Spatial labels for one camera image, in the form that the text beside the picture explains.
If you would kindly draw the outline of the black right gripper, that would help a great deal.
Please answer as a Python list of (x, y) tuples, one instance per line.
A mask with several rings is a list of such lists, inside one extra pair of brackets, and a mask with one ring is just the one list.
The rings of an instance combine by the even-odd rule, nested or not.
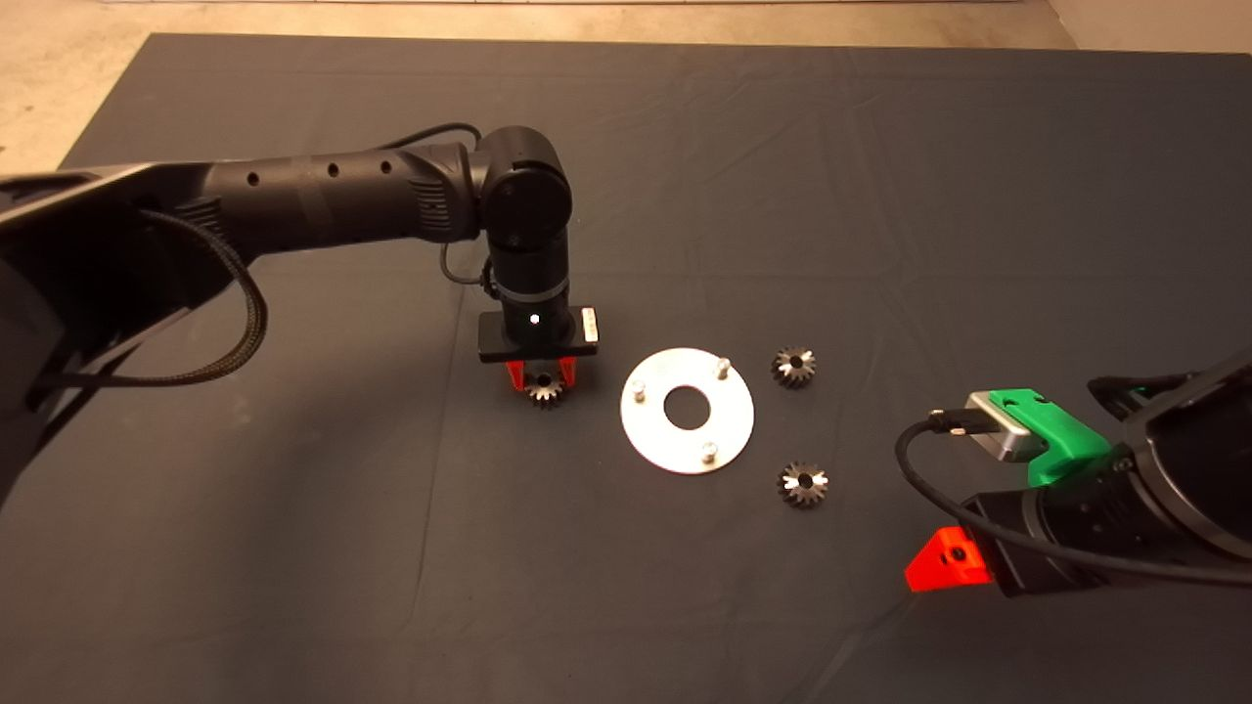
[[(1048, 486), (979, 492), (962, 504), (1002, 527), (1060, 547), (1186, 567), (1204, 551), (1146, 492), (1126, 455), (1079, 468)], [(984, 588), (1007, 598), (1096, 588), (1144, 588), (1146, 579), (1055, 561), (974, 529), (939, 527), (905, 566), (911, 593)]]

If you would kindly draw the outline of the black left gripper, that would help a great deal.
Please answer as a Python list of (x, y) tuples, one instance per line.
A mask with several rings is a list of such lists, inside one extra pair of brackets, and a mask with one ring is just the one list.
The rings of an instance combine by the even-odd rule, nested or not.
[(526, 361), (558, 360), (558, 377), (571, 390), (577, 380), (577, 358), (598, 353), (598, 309), (568, 306), (563, 309), (500, 309), (477, 318), (477, 353), (483, 365), (505, 365), (517, 392), (528, 386)]

